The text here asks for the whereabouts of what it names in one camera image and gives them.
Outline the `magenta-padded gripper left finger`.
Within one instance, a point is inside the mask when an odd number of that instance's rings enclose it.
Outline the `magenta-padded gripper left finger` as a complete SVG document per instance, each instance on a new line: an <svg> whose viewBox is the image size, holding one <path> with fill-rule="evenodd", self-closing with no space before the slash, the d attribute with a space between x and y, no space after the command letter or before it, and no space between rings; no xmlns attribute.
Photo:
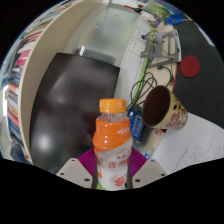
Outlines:
<svg viewBox="0 0 224 224"><path fill-rule="evenodd" d="M70 158L58 171L57 176L78 186L95 189L97 187L97 162L94 149L79 158Z"/></svg>

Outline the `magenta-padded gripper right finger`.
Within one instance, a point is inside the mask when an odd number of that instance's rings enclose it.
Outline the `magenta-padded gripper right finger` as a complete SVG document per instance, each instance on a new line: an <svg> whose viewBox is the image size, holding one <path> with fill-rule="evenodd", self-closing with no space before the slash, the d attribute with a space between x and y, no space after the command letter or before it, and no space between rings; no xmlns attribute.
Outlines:
<svg viewBox="0 0 224 224"><path fill-rule="evenodd" d="M141 188L165 177L167 172L154 159L147 159L138 150L132 149L128 165L128 188Z"/></svg>

